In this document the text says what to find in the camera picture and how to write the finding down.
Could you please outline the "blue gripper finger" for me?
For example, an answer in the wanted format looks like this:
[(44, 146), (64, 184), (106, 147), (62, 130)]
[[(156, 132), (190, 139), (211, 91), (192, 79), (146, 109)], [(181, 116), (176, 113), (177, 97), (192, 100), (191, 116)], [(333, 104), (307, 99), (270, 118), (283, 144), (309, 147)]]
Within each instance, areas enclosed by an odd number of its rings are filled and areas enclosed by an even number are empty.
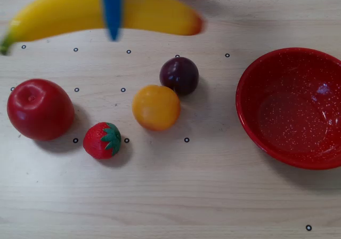
[(109, 36), (116, 41), (119, 36), (122, 18), (122, 0), (103, 0), (104, 18)]

